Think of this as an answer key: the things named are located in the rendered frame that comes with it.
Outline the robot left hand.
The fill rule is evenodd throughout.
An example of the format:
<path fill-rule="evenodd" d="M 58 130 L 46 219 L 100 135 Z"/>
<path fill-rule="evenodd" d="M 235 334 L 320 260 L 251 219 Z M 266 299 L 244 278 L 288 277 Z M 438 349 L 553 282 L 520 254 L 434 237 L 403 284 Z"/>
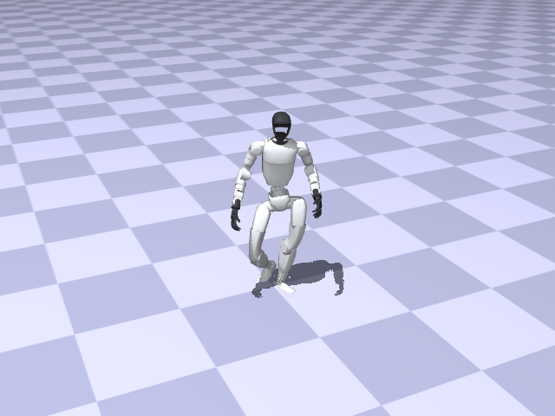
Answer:
<path fill-rule="evenodd" d="M 314 204 L 317 204 L 317 208 L 313 211 L 316 212 L 315 214 L 313 214 L 314 218 L 319 218 L 322 214 L 322 195 L 318 192 L 318 189 L 314 189 L 313 190 L 313 199 L 315 200 Z"/>

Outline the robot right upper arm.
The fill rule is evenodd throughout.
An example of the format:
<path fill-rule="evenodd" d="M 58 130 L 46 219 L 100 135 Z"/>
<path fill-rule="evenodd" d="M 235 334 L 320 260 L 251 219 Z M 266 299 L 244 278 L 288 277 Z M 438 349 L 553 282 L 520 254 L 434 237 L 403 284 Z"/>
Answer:
<path fill-rule="evenodd" d="M 264 149 L 264 141 L 254 141 L 250 144 L 249 150 L 245 155 L 245 159 L 241 167 L 243 171 L 240 179 L 243 179 L 243 180 L 250 179 L 251 177 L 250 169 L 254 164 L 257 156 L 263 152 L 263 149 Z"/>

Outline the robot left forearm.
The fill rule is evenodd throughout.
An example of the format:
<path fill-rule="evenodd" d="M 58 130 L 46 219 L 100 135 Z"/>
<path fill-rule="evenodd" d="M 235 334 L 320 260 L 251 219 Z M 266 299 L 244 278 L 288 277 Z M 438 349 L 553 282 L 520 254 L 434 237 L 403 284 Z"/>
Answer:
<path fill-rule="evenodd" d="M 310 182 L 310 189 L 311 189 L 311 195 L 313 197 L 313 190 L 314 189 L 318 189 L 318 192 L 321 194 L 320 192 L 320 185 L 319 185 L 319 177 L 318 177 L 318 173 L 317 173 L 317 168 L 314 166 L 314 170 L 315 173 L 312 173 L 309 177 L 308 180 Z M 322 195 L 322 194 L 321 194 Z"/>

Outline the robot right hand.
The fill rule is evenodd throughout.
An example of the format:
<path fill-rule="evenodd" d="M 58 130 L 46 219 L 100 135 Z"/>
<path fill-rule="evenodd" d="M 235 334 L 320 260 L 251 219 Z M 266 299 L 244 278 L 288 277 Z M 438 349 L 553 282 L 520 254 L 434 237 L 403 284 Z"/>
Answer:
<path fill-rule="evenodd" d="M 238 210 L 240 209 L 240 199 L 236 199 L 235 200 L 235 204 L 232 205 L 232 215 L 231 215 L 231 226 L 235 231 L 239 231 L 240 228 L 237 226 L 237 222 L 236 220 L 238 220 L 238 222 L 240 222 L 239 218 L 238 218 Z"/>

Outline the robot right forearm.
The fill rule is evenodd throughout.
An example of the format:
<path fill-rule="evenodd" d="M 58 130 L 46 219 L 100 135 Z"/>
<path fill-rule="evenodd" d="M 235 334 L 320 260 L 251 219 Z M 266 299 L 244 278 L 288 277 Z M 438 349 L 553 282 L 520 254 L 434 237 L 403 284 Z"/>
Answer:
<path fill-rule="evenodd" d="M 246 186 L 246 182 L 244 180 L 240 179 L 241 175 L 242 175 L 242 171 L 243 171 L 242 169 L 240 169 L 238 171 L 238 176 L 237 176 L 236 182 L 235 182 L 236 186 L 235 186 L 235 190 L 234 190 L 234 194 L 233 194 L 234 199 L 232 201 L 232 205 L 235 204 L 236 199 L 240 199 L 240 201 L 241 201 L 240 205 L 242 205 L 242 198 L 244 196 L 244 191 L 245 191 L 245 186 Z"/>

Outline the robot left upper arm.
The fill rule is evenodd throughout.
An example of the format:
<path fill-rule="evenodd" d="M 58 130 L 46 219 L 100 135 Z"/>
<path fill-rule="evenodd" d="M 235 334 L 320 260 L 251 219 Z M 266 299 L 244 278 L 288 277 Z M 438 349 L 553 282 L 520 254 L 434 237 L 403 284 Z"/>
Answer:
<path fill-rule="evenodd" d="M 312 173 L 315 173 L 313 159 L 310 154 L 310 150 L 307 144 L 303 141 L 295 141 L 297 148 L 297 155 L 301 157 L 303 163 L 305 164 L 305 174 L 309 177 Z"/>

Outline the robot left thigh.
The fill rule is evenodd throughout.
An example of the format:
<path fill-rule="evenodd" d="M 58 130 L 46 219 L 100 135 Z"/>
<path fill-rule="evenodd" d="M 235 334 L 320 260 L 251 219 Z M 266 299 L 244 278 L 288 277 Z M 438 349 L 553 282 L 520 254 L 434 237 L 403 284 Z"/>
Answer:
<path fill-rule="evenodd" d="M 291 202 L 291 222 L 289 229 L 289 238 L 280 242 L 280 248 L 283 253 L 291 253 L 293 249 L 300 244 L 306 228 L 306 202 L 304 198 L 298 196 L 290 196 Z"/>

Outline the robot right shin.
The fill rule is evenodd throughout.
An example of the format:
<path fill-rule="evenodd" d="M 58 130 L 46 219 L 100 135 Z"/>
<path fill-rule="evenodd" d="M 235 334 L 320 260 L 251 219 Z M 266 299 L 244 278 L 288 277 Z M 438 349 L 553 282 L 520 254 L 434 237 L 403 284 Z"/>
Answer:
<path fill-rule="evenodd" d="M 249 257 L 249 259 L 250 259 L 250 257 Z M 268 257 L 265 254 L 264 254 L 264 258 L 263 258 L 261 263 L 254 263 L 254 262 L 251 261 L 251 264 L 253 264 L 255 266 L 258 266 L 259 268 L 271 269 L 271 267 L 272 267 L 272 264 L 269 262 Z M 267 268 L 267 266 L 270 267 L 270 268 Z"/>

